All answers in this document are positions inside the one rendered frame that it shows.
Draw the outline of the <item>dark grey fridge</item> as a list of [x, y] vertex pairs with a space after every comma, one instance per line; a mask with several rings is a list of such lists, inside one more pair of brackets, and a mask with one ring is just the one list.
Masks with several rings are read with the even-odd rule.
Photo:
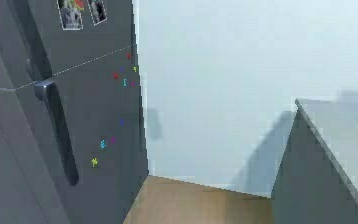
[[52, 67], [79, 181], [70, 186], [7, 0], [0, 0], [0, 224], [123, 224], [147, 176], [133, 0], [64, 31], [57, 0], [28, 0]]

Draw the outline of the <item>photo fridge magnet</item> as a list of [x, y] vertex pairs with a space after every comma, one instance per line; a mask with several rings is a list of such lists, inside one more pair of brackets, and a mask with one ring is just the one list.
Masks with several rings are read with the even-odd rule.
[[98, 25], [107, 19], [103, 0], [88, 0], [94, 25]]
[[61, 26], [64, 31], [82, 30], [83, 0], [57, 0]]

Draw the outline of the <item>grey cabinet with pale top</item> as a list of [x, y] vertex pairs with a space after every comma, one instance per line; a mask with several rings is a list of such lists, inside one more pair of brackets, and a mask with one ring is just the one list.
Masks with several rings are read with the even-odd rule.
[[358, 110], [297, 99], [271, 197], [275, 224], [358, 224]]

